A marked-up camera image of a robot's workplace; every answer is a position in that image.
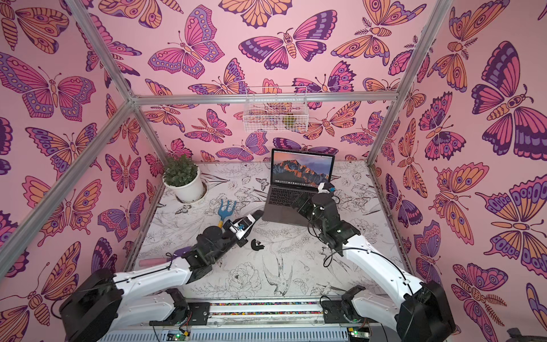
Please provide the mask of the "grey laptop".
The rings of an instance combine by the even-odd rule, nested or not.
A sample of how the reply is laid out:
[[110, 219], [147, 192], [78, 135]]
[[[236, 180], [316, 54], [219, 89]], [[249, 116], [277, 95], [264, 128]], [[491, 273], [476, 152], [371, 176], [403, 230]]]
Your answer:
[[306, 218], [291, 205], [301, 195], [316, 194], [322, 182], [331, 181], [334, 162], [331, 154], [274, 148], [263, 221], [307, 225]]

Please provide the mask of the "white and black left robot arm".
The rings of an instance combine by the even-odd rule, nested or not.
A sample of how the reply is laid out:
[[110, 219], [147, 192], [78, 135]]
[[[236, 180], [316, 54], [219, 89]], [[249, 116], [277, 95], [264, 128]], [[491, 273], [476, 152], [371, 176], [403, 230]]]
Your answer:
[[163, 264], [132, 272], [95, 271], [60, 306], [66, 340], [99, 341], [110, 331], [140, 323], [187, 323], [191, 307], [180, 287], [209, 274], [234, 246], [243, 247], [263, 214], [258, 209], [222, 227], [210, 226], [189, 250]]

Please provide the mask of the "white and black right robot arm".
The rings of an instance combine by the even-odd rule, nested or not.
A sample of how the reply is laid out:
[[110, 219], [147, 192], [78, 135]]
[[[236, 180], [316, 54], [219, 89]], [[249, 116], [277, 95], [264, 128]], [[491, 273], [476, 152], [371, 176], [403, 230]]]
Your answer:
[[354, 289], [350, 312], [396, 331], [402, 341], [445, 341], [455, 332], [443, 287], [423, 282], [377, 251], [357, 228], [340, 218], [331, 194], [301, 195], [292, 208], [320, 229], [319, 237], [332, 255], [353, 262], [387, 294]]

